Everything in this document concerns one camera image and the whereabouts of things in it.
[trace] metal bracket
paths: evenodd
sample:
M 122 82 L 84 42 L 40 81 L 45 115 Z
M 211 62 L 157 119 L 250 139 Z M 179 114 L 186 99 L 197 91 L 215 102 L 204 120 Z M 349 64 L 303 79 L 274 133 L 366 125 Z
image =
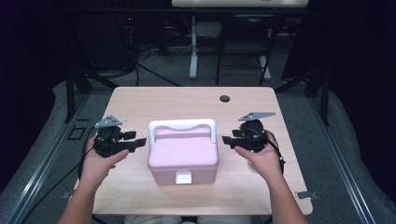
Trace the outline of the metal bracket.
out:
M 302 191 L 302 192 L 296 191 L 296 196 L 298 199 L 308 199 L 308 200 L 315 200 L 319 198 L 316 192 L 309 192 L 309 191 Z
M 119 119 L 109 115 L 95 124 L 95 128 L 105 128 L 121 125 L 122 122 Z
M 240 118 L 239 121 L 262 119 L 262 118 L 273 116 L 274 114 L 275 114 L 275 112 L 250 112 L 250 113 L 246 114 L 244 117 Z
M 69 199 L 70 197 L 72 197 L 72 195 L 70 194 L 70 192 L 64 192 L 64 193 L 61 195 L 61 198 Z

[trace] desk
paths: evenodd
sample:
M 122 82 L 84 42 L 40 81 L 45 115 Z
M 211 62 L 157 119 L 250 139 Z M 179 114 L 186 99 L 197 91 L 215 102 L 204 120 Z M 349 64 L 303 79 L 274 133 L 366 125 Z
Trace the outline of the desk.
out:
M 309 0 L 172 0 L 173 7 L 306 7 Z M 190 79 L 197 78 L 198 52 L 196 48 L 196 22 L 191 20 L 191 65 Z M 265 57 L 260 57 L 261 66 Z M 269 70 L 264 74 L 265 80 L 271 80 Z
M 220 101 L 228 95 L 228 103 Z M 275 93 L 270 88 L 122 87 L 116 88 L 105 116 L 123 121 L 123 132 L 149 138 L 155 119 L 213 119 L 218 129 L 219 169 L 215 183 L 159 186 L 148 168 L 149 140 L 112 169 L 96 193 L 95 214 L 145 215 L 264 215 L 271 214 L 265 181 L 248 162 L 222 143 L 223 135 L 241 124 L 248 112 L 276 112 L 261 119 L 275 133 L 285 158 L 285 178 L 292 192 L 306 191 Z M 309 200 L 296 199 L 304 214 Z

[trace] white handle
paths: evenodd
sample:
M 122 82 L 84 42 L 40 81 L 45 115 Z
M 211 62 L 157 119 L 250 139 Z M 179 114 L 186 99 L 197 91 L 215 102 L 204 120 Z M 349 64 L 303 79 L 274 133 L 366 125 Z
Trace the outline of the white handle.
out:
M 172 129 L 190 129 L 195 126 L 206 124 L 210 127 L 210 141 L 217 142 L 216 122 L 213 119 L 171 119 L 171 120 L 154 120 L 148 125 L 148 136 L 151 145 L 155 145 L 154 131 L 158 126 L 165 126 Z

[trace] pink plastic toolbox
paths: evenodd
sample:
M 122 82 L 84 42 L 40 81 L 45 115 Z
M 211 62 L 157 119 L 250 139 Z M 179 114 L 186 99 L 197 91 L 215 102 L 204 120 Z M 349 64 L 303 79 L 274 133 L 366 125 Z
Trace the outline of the pink plastic toolbox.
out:
M 215 182 L 219 153 L 213 119 L 154 120 L 148 132 L 148 168 L 157 184 Z

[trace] small round object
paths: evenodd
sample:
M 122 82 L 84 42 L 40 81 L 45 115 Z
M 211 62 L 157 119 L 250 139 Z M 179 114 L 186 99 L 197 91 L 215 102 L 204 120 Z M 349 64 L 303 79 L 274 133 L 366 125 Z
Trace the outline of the small round object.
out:
M 228 95 L 221 95 L 221 96 L 220 96 L 220 100 L 221 100 L 223 103 L 228 103 L 228 102 L 230 102 L 230 96 L 228 96 Z

